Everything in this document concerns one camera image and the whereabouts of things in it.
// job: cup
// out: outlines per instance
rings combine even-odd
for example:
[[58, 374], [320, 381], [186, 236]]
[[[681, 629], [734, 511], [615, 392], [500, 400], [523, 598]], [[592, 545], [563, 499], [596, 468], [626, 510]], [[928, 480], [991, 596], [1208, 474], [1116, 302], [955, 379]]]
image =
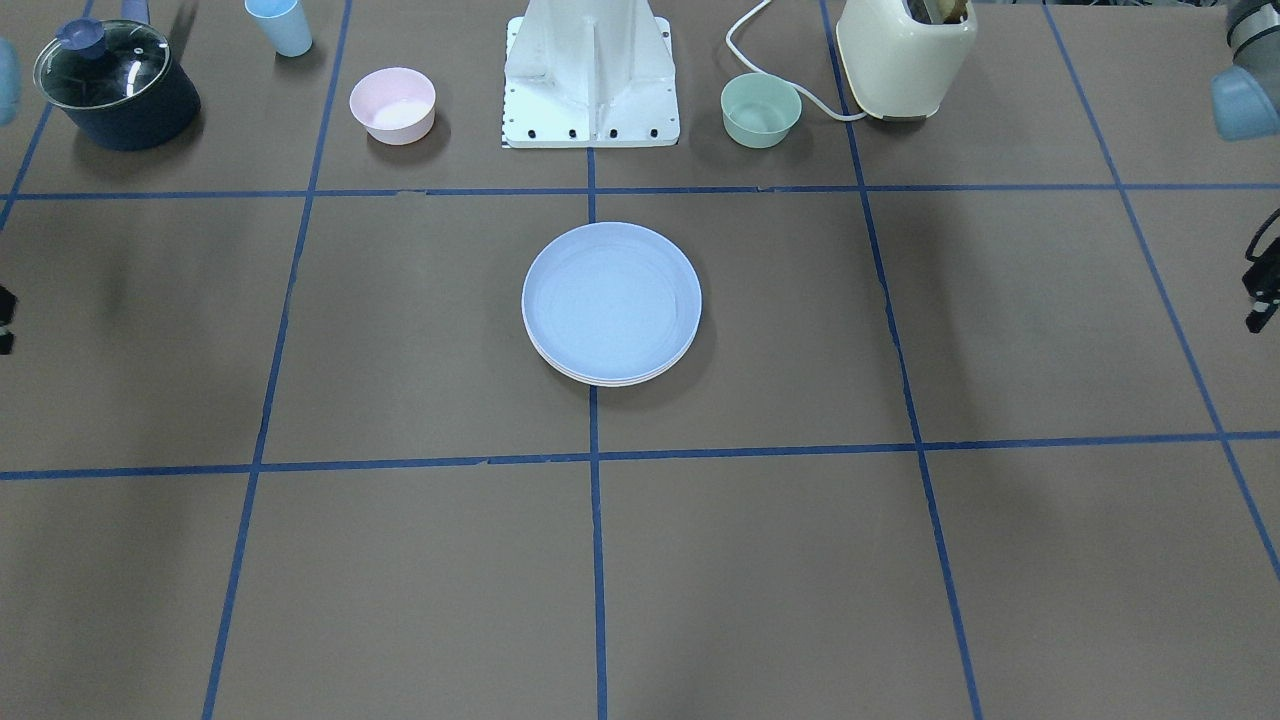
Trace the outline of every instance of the cup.
[[244, 0], [244, 10], [280, 55], [297, 58], [311, 49], [311, 26], [300, 0]]
[[408, 145], [435, 124], [435, 86], [417, 70], [383, 68], [356, 83], [348, 106], [374, 140]]
[[780, 77], [748, 73], [724, 86], [721, 113], [724, 132], [739, 145], [773, 147], [800, 119], [800, 94]]

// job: stacked plates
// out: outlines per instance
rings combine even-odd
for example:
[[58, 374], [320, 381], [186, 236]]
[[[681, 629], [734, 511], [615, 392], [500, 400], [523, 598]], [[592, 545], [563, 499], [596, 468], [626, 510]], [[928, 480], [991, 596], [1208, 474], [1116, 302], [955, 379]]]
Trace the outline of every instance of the stacked plates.
[[669, 240], [630, 223], [593, 223], [538, 254], [521, 311], [529, 340], [553, 368], [622, 387], [658, 377], [689, 350], [703, 290]]

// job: light blue cup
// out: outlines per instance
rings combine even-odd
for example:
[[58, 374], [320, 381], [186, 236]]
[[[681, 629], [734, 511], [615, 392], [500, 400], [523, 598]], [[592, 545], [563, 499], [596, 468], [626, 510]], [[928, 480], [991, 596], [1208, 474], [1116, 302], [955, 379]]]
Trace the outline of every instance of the light blue cup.
[[721, 113], [724, 132], [739, 145], [773, 147], [800, 119], [800, 94], [780, 77], [748, 73], [724, 86]]
[[18, 53], [9, 41], [0, 37], [0, 126], [18, 117], [18, 99], [22, 94], [22, 76], [18, 70]]
[[244, 10], [280, 55], [297, 58], [311, 50], [311, 26], [300, 0], [244, 0]]

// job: pot handle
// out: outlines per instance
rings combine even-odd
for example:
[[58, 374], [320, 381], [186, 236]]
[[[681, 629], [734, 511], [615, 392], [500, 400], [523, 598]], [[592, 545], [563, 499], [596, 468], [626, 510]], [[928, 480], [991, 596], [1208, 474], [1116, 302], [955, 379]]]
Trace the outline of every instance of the pot handle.
[[147, 6], [147, 0], [122, 0], [120, 15], [127, 20], [151, 24], [151, 9]]

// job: blue tape line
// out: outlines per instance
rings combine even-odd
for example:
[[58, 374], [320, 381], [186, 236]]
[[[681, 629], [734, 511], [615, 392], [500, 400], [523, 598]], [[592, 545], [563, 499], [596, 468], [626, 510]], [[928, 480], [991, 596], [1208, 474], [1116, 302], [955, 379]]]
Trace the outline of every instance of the blue tape line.
[[924, 450], [943, 452], [950, 450], [1015, 450], [1029, 447], [1101, 447], [1108, 445], [1165, 445], [1219, 442], [1216, 433], [1184, 433], [1155, 436], [1102, 436], [1102, 437], [1060, 437], [1029, 439], [978, 439], [925, 442]]
[[236, 197], [306, 197], [305, 190], [195, 190], [174, 192], [23, 192], [18, 200], [206, 200]]
[[595, 149], [586, 149], [586, 222], [595, 222]]
[[[1280, 439], [1280, 430], [1247, 430], [1226, 433], [1228, 439], [1239, 442]], [[1044, 447], [1097, 447], [1117, 445], [1178, 445], [1219, 442], [1216, 433], [1183, 433], [1152, 436], [1098, 436], [1053, 437], [978, 441], [923, 442], [925, 452], [965, 450], [1019, 450]], [[781, 457], [810, 455], [874, 455], [915, 452], [914, 442], [887, 442], [864, 445], [809, 445], [768, 447], [689, 447], [668, 450], [614, 450], [599, 454], [602, 462], [627, 462], [635, 460], [698, 460], [716, 457]], [[291, 462], [259, 462], [233, 465], [160, 465], [133, 468], [65, 468], [52, 470], [0, 470], [0, 482], [110, 479], [132, 477], [178, 475], [238, 475], [251, 471], [270, 473], [332, 473], [349, 470], [408, 470], [415, 468], [458, 468], [474, 465], [539, 465], [548, 462], [590, 462], [590, 452], [550, 452], [525, 455], [470, 455], [451, 457], [401, 457], [376, 460], [314, 460]]]
[[764, 192], [748, 186], [707, 187], [596, 187], [596, 195], [727, 195], [733, 192]]
[[495, 455], [458, 457], [410, 457], [402, 460], [335, 460], [315, 462], [262, 462], [262, 473], [332, 473], [339, 470], [410, 470], [415, 468], [467, 468], [475, 465], [541, 465], [548, 462], [588, 462], [586, 452], [547, 455]]
[[205, 689], [202, 720], [212, 720], [214, 702], [218, 700], [218, 684], [223, 674], [223, 659], [227, 656], [227, 638], [232, 630], [232, 611], [236, 607], [236, 591], [239, 589], [239, 573], [244, 564], [244, 547], [248, 543], [248, 524], [253, 518], [253, 500], [257, 496], [257, 473], [250, 473], [244, 486], [244, 505], [241, 507], [239, 529], [236, 532], [236, 551], [232, 553], [230, 577], [227, 579], [227, 594], [223, 598], [223, 615], [218, 621], [218, 639], [214, 642], [214, 661], [209, 669], [209, 687]]
[[316, 197], [394, 197], [401, 193], [410, 195], [586, 195], [581, 187], [402, 187], [402, 188], [339, 188], [316, 190]]
[[[847, 114], [849, 106], [845, 102], [845, 90], [844, 79], [840, 74], [840, 60], [836, 51], [836, 38], [831, 29], [831, 17], [827, 12], [827, 0], [820, 0], [819, 3], [822, 10], [822, 24], [827, 33], [827, 49], [831, 55], [831, 69], [836, 76], [837, 87], [840, 91], [840, 106], [841, 111]], [[982, 700], [978, 694], [978, 680], [974, 675], [973, 662], [969, 657], [969, 641], [964, 630], [964, 618], [960, 614], [960, 600], [956, 593], [955, 579], [951, 574], [951, 560], [947, 555], [946, 537], [942, 532], [942, 518], [938, 514], [937, 500], [933, 493], [933, 479], [929, 473], [929, 460], [924, 451], [924, 442], [920, 434], [920, 423], [915, 413], [915, 400], [911, 395], [911, 380], [910, 374], [906, 369], [906, 356], [902, 352], [901, 337], [897, 332], [897, 320], [893, 315], [893, 299], [888, 287], [888, 277], [884, 273], [884, 260], [881, 255], [879, 238], [876, 233], [876, 219], [872, 215], [870, 195], [867, 192], [867, 179], [863, 174], [861, 160], [858, 154], [858, 138], [855, 137], [854, 128], [851, 123], [845, 124], [845, 131], [849, 137], [849, 151], [854, 159], [854, 174], [858, 178], [858, 186], [861, 188], [859, 197], [863, 205], [863, 218], [867, 222], [867, 236], [870, 242], [872, 256], [876, 260], [876, 278], [881, 283], [881, 290], [884, 295], [884, 316], [888, 323], [890, 337], [893, 341], [893, 350], [897, 354], [899, 372], [902, 377], [902, 400], [906, 404], [906, 416], [911, 424], [911, 439], [915, 446], [916, 462], [920, 468], [920, 482], [924, 486], [924, 498], [929, 507], [929, 521], [933, 525], [933, 542], [938, 552], [938, 564], [942, 568], [942, 584], [946, 587], [947, 592], [947, 605], [951, 609], [951, 624], [955, 629], [956, 646], [960, 650], [960, 664], [964, 670], [965, 688], [969, 692], [969, 705], [973, 710], [974, 720], [982, 720]]]
[[[280, 361], [284, 356], [284, 341], [289, 329], [289, 306], [293, 300], [293, 288], [298, 279], [298, 264], [302, 260], [302, 250], [306, 246], [307, 229], [311, 224], [311, 209], [315, 204], [316, 183], [320, 178], [320, 163], [324, 159], [324, 145], [329, 132], [329, 118], [333, 113], [333, 100], [338, 94], [338, 74], [342, 68], [342, 56], [346, 50], [347, 28], [351, 22], [352, 0], [346, 0], [342, 13], [342, 27], [338, 31], [338, 46], [334, 51], [333, 70], [329, 76], [329, 92], [325, 96], [324, 114], [320, 118], [320, 135], [316, 138], [315, 156], [311, 161], [311, 179], [307, 182], [307, 199], [302, 206], [302, 220], [298, 223], [298, 238], [293, 247], [293, 261], [289, 266], [289, 281], [284, 290], [284, 306], [280, 310], [280, 324], [275, 337], [275, 351], [271, 356], [271, 372], [268, 377], [266, 393], [262, 398], [262, 421], [259, 427], [257, 442], [253, 447], [253, 464], [262, 462], [262, 454], [266, 448], [266, 433], [271, 423], [271, 406], [275, 400], [276, 382], [280, 374]], [[214, 703], [218, 700], [218, 684], [221, 678], [223, 657], [227, 652], [227, 635], [230, 632], [232, 612], [236, 609], [236, 589], [239, 584], [239, 571], [244, 560], [244, 547], [248, 542], [248, 527], [253, 516], [253, 498], [257, 493], [259, 473], [250, 474], [248, 486], [244, 489], [244, 509], [241, 514], [241, 528], [236, 538], [236, 553], [232, 557], [230, 578], [227, 582], [227, 597], [223, 601], [223, 619], [218, 630], [218, 643], [214, 647], [214, 661], [209, 671], [209, 689], [205, 693], [205, 710], [202, 720], [212, 720]]]
[[1276, 555], [1275, 544], [1271, 542], [1271, 536], [1267, 533], [1262, 515], [1258, 512], [1258, 507], [1253, 502], [1253, 493], [1249, 491], [1249, 484], [1244, 479], [1244, 473], [1240, 471], [1240, 465], [1235, 459], [1235, 451], [1231, 450], [1231, 443], [1222, 427], [1222, 419], [1219, 416], [1217, 409], [1213, 406], [1213, 398], [1210, 396], [1208, 386], [1204, 383], [1204, 377], [1201, 374], [1199, 364], [1196, 361], [1194, 352], [1192, 352], [1190, 342], [1187, 340], [1183, 324], [1178, 319], [1178, 311], [1174, 309], [1174, 304], [1169, 297], [1169, 291], [1165, 288], [1165, 281], [1160, 274], [1160, 269], [1156, 266], [1156, 258], [1151, 252], [1147, 236], [1142, 231], [1142, 223], [1138, 222], [1138, 214], [1134, 211], [1133, 202], [1129, 200], [1129, 192], [1125, 190], [1124, 183], [1120, 182], [1120, 170], [1116, 168], [1111, 150], [1107, 147], [1107, 141], [1102, 136], [1102, 127], [1098, 124], [1098, 119], [1093, 114], [1093, 106], [1089, 104], [1089, 99], [1084, 94], [1084, 85], [1080, 82], [1080, 77], [1075, 72], [1075, 64], [1071, 63], [1071, 55], [1066, 51], [1066, 44], [1062, 41], [1062, 33], [1059, 31], [1057, 23], [1053, 22], [1053, 14], [1050, 12], [1048, 5], [1043, 5], [1042, 10], [1044, 13], [1044, 19], [1048, 22], [1050, 29], [1053, 32], [1053, 40], [1057, 42], [1057, 49], [1062, 55], [1062, 61], [1066, 64], [1066, 70], [1071, 76], [1071, 82], [1075, 85], [1075, 92], [1080, 99], [1080, 104], [1084, 106], [1084, 114], [1088, 115], [1089, 124], [1093, 127], [1093, 133], [1097, 136], [1098, 147], [1102, 150], [1102, 156], [1106, 159], [1107, 168], [1111, 170], [1115, 187], [1120, 192], [1120, 200], [1124, 202], [1125, 213], [1129, 215], [1129, 224], [1133, 225], [1133, 232], [1138, 238], [1138, 246], [1142, 249], [1142, 255], [1147, 261], [1147, 268], [1151, 272], [1152, 279], [1156, 282], [1156, 290], [1160, 292], [1160, 300], [1164, 302], [1165, 313], [1169, 315], [1169, 322], [1174, 328], [1174, 333], [1178, 336], [1178, 343], [1181, 346], [1183, 355], [1187, 357], [1187, 364], [1192, 370], [1192, 377], [1196, 379], [1196, 387], [1199, 388], [1201, 397], [1204, 401], [1204, 409], [1208, 411], [1210, 419], [1213, 423], [1213, 429], [1216, 430], [1217, 438], [1222, 445], [1222, 452], [1226, 455], [1228, 465], [1231, 468], [1231, 474], [1235, 475], [1235, 483], [1240, 488], [1244, 505], [1248, 507], [1249, 516], [1253, 519], [1253, 527], [1258, 533], [1258, 538], [1262, 541], [1262, 547], [1267, 553], [1267, 559], [1271, 561], [1271, 569], [1275, 573], [1276, 579], [1280, 580], [1280, 556]]
[[45, 126], [49, 123], [49, 114], [52, 110], [54, 106], [45, 102], [45, 110], [40, 114], [36, 131], [31, 133], [31, 142], [27, 143], [27, 154], [22, 156], [22, 165], [18, 167], [18, 176], [13, 178], [13, 187], [9, 190], [9, 196], [5, 197], [4, 208], [0, 209], [0, 231], [9, 223], [9, 213], [13, 211], [13, 204], [18, 200], [18, 190], [22, 188], [22, 181], [27, 179], [27, 170], [31, 169], [31, 159], [36, 156], [36, 145], [40, 143], [40, 138], [45, 135]]
[[596, 387], [588, 395], [591, 433], [591, 565], [595, 570], [595, 717], [609, 719], [609, 676], [605, 655], [604, 529], [600, 518], [600, 405]]
[[1107, 183], [993, 183], [993, 184], [869, 184], [868, 192], [1051, 192], [1051, 191], [1106, 191], [1114, 192], [1114, 184]]
[[886, 452], [914, 452], [910, 442], [882, 445], [813, 445], [792, 447], [724, 447], [685, 450], [614, 450], [602, 452], [600, 460], [618, 462], [628, 460], [694, 460], [701, 457], [785, 457], [797, 455], [872, 455]]
[[1280, 430], [1252, 430], [1242, 433], [1226, 433], [1226, 438], [1230, 441], [1280, 439]]
[[856, 184], [776, 184], [773, 187], [760, 188], [760, 192], [858, 192]]
[[155, 468], [72, 468], [67, 470], [0, 471], [0, 482], [166, 478], [180, 475], [243, 475], [252, 465], [161, 465]]
[[1210, 191], [1224, 191], [1224, 190], [1280, 190], [1280, 182], [1198, 182], [1198, 183], [1176, 183], [1176, 182], [1138, 182], [1138, 183], [1124, 183], [1125, 190], [1210, 190]]

